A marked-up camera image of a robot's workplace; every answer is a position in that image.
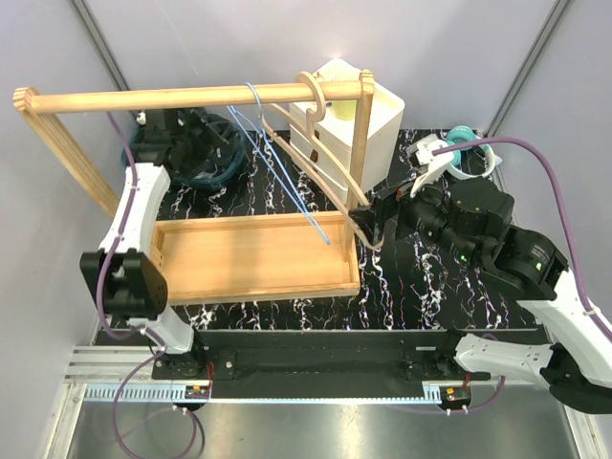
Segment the dark navy shorts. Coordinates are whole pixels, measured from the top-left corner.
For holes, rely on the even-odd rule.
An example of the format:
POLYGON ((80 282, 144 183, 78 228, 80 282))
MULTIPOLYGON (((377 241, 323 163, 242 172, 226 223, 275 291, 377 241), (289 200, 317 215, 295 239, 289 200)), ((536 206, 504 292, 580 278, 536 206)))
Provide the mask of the dark navy shorts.
POLYGON ((208 190, 226 186, 247 162, 245 135, 235 123, 204 108, 177 113, 175 144, 186 152, 169 167, 171 183, 208 190))

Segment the blue wire hanger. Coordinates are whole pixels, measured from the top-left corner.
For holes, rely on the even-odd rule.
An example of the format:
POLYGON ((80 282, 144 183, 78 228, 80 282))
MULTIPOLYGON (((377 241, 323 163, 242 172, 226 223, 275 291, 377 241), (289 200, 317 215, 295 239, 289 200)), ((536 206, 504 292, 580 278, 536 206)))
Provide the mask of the blue wire hanger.
POLYGON ((254 86, 245 82, 245 85, 251 91, 254 97, 255 104, 257 105, 257 123, 251 121, 247 116, 240 112, 234 105, 228 105, 227 110, 233 118, 234 123, 238 126, 240 131, 246 136, 248 142, 253 147, 255 153, 260 157, 268 170, 273 174, 273 178, 276 182, 281 185, 290 200, 295 204, 299 213, 307 220, 310 226, 317 232, 317 235, 322 242, 330 246, 331 240, 325 231, 322 229, 319 222, 307 209, 307 206, 297 191, 297 187, 293 182, 289 172, 285 168, 284 164, 280 160, 276 150, 273 148, 268 134, 265 131, 263 123, 263 103, 255 90, 254 86))

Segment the wooden clothes hanger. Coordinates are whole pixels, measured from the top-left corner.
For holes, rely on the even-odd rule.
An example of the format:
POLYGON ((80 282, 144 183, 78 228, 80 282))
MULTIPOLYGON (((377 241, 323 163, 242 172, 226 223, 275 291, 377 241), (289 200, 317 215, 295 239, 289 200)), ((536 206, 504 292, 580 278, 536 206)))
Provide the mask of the wooden clothes hanger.
POLYGON ((382 242, 368 242, 349 216, 349 211, 354 208, 371 208, 371 204, 361 190, 361 175, 363 172, 364 157, 367 146, 367 137, 371 108, 374 98, 374 77, 369 70, 360 72, 360 76, 351 80, 340 81, 320 81, 309 72, 301 72, 295 77, 296 89, 304 90, 302 96, 297 90, 292 90, 289 94, 290 102, 310 101, 315 106, 306 110, 305 122, 300 123, 291 113, 280 106, 282 100, 274 98, 266 101, 263 105, 276 114, 284 117, 290 126, 299 132, 307 140, 307 143, 320 156, 327 158, 339 171, 344 184, 347 188, 346 202, 342 201, 335 191, 330 188, 323 180, 319 169, 315 168, 315 163, 292 147, 288 142, 280 138, 274 129, 263 118, 264 128, 270 138, 277 143, 291 159, 298 164, 311 178, 318 187, 325 193, 330 201, 340 212, 345 225, 345 237, 352 240, 358 237, 363 245, 370 250, 379 249, 382 242), (318 124, 326 117, 326 104, 334 100, 355 100, 356 117, 354 120, 353 140, 351 146, 351 164, 345 167, 332 150, 325 145, 315 135, 318 124))

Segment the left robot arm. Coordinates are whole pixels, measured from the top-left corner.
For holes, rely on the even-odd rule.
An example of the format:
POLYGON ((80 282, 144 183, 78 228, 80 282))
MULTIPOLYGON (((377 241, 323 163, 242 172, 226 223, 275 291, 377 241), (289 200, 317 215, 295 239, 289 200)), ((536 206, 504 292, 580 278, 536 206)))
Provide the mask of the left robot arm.
POLYGON ((167 283, 152 259, 150 243, 157 209, 170 186, 163 165, 137 163, 111 113, 107 118, 123 143, 128 164, 119 207, 96 251, 85 252, 79 267, 102 329, 114 340, 136 334, 151 339, 173 357, 188 379, 206 369, 207 356, 195 348, 195 332, 168 305, 167 283))

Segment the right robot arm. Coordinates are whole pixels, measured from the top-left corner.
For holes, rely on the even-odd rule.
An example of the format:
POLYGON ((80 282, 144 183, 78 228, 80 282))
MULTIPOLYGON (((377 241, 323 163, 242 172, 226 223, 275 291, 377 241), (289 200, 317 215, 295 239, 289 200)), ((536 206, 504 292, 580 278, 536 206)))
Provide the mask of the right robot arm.
POLYGON ((489 373, 541 385, 559 402, 587 414, 611 411, 611 325, 579 291, 578 272, 547 236, 512 222, 514 198, 484 178, 437 185, 406 181, 374 197, 352 218, 367 243, 416 232, 479 272, 486 287, 515 301, 552 333, 528 345, 451 331, 434 355, 437 373, 489 373))

